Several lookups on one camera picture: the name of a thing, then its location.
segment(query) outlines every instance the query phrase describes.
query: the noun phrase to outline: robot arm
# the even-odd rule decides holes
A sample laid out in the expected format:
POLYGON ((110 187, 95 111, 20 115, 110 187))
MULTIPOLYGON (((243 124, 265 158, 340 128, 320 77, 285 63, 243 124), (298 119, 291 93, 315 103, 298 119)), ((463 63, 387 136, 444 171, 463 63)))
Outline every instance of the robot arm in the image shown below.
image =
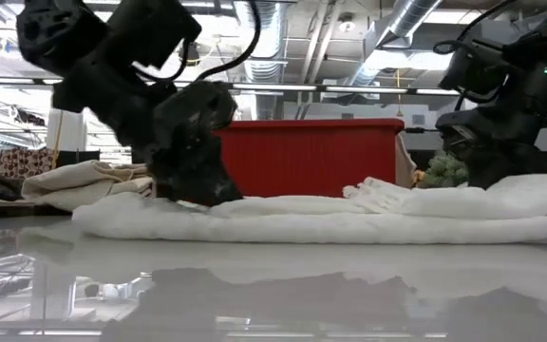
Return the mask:
POLYGON ((212 134, 229 125, 236 103, 223 84, 202 80, 252 53, 260 32, 254 0, 255 38, 247 51, 182 91, 174 81, 201 27, 178 0, 123 0, 107 23, 81 0, 25 3, 17 17, 19 48, 30 63, 64 78, 54 87, 54 107, 72 112, 89 107, 122 145, 145 156, 170 200, 216 205, 242 198, 212 134), (181 41, 184 58, 176 75, 158 79, 133 66, 161 68, 181 41))
POLYGON ((535 147, 547 128, 547 19, 510 45, 457 40, 434 51, 455 52, 439 86, 458 90, 459 104, 462 98, 479 104, 458 106, 436 122, 444 150, 466 163, 469 184, 486 189, 507 176, 547 173, 535 147))

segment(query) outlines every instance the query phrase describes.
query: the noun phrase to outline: white towel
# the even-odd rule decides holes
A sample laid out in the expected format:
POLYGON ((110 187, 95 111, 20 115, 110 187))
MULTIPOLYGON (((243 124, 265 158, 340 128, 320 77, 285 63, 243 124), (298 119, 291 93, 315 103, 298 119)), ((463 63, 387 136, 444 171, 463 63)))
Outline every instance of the white towel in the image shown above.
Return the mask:
POLYGON ((144 195, 152 182, 142 164, 111 166, 102 161, 84 161, 26 179, 22 196, 39 204, 73 211, 124 192, 144 195))
POLYGON ((69 223, 59 229, 25 229, 18 247, 65 273, 104 283, 186 268, 209 270, 232 284, 343 273, 371 284, 398 276, 421 298, 482 295, 505 287, 547 301, 547 252, 530 246, 217 244, 111 240, 77 233, 69 223))
POLYGON ((106 238, 289 243, 511 243, 547 238, 547 175, 408 190, 367 179, 347 199, 244 199, 209 211, 120 194, 73 220, 106 238))

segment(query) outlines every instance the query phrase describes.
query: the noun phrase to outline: silver ventilation duct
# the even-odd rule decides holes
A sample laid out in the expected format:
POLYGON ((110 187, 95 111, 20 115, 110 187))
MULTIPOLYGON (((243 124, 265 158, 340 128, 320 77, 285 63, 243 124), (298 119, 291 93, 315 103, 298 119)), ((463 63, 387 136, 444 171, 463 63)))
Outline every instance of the silver ventilation duct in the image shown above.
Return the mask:
MULTIPOLYGON (((255 19, 247 1, 234 2, 236 15, 247 32, 255 29, 255 19)), ((276 59, 283 46, 284 14, 286 6, 279 3, 258 2, 261 15, 261 39, 253 52, 252 60, 244 63, 246 76, 251 83, 280 83, 282 65, 276 59)), ((256 96, 256 118, 270 120, 275 113, 275 96, 256 96)))
POLYGON ((415 33, 425 18, 443 0, 396 0, 392 13, 388 16, 387 29, 381 35, 377 47, 415 33))
POLYGON ((380 23, 371 25, 364 42, 365 61, 346 84, 348 86, 369 86, 377 77, 380 69, 386 67, 377 66, 377 61, 380 59, 377 56, 378 48, 397 40, 401 40, 401 42, 395 47, 410 48, 412 34, 442 1, 396 0, 392 13, 382 19, 380 23))

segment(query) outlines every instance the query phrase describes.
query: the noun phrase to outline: red bin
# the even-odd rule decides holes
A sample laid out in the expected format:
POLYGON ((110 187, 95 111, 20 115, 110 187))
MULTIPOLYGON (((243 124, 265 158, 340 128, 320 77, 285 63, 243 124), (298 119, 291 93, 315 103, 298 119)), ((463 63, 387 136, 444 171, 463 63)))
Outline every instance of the red bin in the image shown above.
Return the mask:
POLYGON ((217 134, 245 196, 342 197, 366 177, 395 182, 397 119, 234 122, 217 134))

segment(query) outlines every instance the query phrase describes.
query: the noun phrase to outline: green vegetable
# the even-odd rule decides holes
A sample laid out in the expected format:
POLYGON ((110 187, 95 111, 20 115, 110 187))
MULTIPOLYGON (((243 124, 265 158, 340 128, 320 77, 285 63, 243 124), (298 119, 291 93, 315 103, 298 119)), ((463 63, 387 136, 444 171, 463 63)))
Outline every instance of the green vegetable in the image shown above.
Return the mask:
POLYGON ((420 182, 423 188, 456 187, 467 182, 467 167, 450 155, 439 153, 431 161, 420 182))

